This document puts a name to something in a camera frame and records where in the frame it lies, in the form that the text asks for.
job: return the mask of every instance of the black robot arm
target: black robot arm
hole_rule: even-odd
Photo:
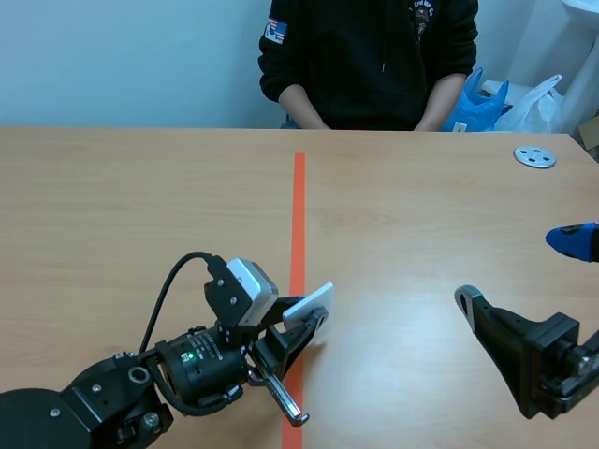
[[[215,325],[190,328],[147,350],[172,281],[195,258],[208,263],[213,277],[204,292]],[[252,262],[227,264],[218,256],[190,253],[168,275],[137,355],[102,360],[62,392],[1,394],[0,434],[13,449],[146,448],[170,428],[169,406],[190,416],[216,413],[241,397],[244,384],[266,386],[289,422],[301,426],[308,415],[302,415],[282,379],[328,312],[314,308],[299,325],[279,332],[274,325],[303,298],[277,296],[276,286]]]
[[[471,285],[455,298],[525,417],[554,419],[599,384],[599,332],[578,345],[580,323],[563,313],[536,323],[491,306]]]

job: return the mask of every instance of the black cable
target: black cable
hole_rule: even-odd
[[[178,410],[179,412],[181,412],[183,414],[187,414],[189,416],[207,416],[209,414],[220,412],[227,405],[235,402],[237,399],[239,399],[239,398],[241,398],[241,396],[243,396],[243,389],[241,387],[239,387],[237,392],[232,397],[230,397],[228,400],[223,399],[221,402],[218,402],[217,404],[212,405],[211,407],[201,407],[201,408],[190,407],[189,405],[184,404],[173,393],[173,391],[167,385],[167,381],[165,380],[164,376],[162,375],[162,372],[160,371],[160,368],[158,368],[158,364],[154,359],[148,360],[146,362],[146,365],[147,365],[148,369],[150,370],[150,373],[152,374],[153,379],[156,382],[158,389],[160,390],[160,393],[162,393],[162,396],[165,397],[168,404],[170,404],[175,410]]]
[[[148,349],[148,344],[150,343],[150,337],[152,336],[152,332],[154,327],[156,326],[156,321],[158,319],[158,314],[160,313],[160,309],[162,309],[162,304],[165,302],[165,297],[167,297],[168,289],[170,285],[174,281],[175,277],[179,270],[190,260],[193,259],[203,259],[206,263],[210,263],[210,261],[214,258],[213,255],[208,253],[203,253],[200,251],[196,251],[190,253],[188,255],[183,256],[179,262],[175,264],[170,273],[165,280],[164,285],[162,286],[162,290],[160,291],[160,295],[158,295],[158,299],[156,300],[156,304],[153,306],[152,316],[150,317],[150,322],[148,323],[148,327],[146,328],[146,333],[143,336],[143,340],[141,341],[141,346],[139,347],[139,352],[143,353],[146,349]]]

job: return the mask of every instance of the chest logo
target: chest logo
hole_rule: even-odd
[[[414,34],[420,42],[422,35],[427,30],[429,20],[434,16],[434,7],[428,0],[416,0],[409,9],[414,25]]]

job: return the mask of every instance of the white card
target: white card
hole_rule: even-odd
[[[333,284],[329,282],[283,313],[283,324],[285,325],[285,329],[289,330],[300,325],[303,322],[302,320],[305,320],[314,309],[324,307],[329,313],[329,316],[316,330],[312,341],[313,343],[319,343],[320,341],[318,340],[332,328],[334,304],[335,292]]]

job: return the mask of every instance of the metal washer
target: metal washer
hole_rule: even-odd
[[[552,168],[557,162],[552,152],[537,147],[518,147],[514,150],[514,157],[528,167]]]

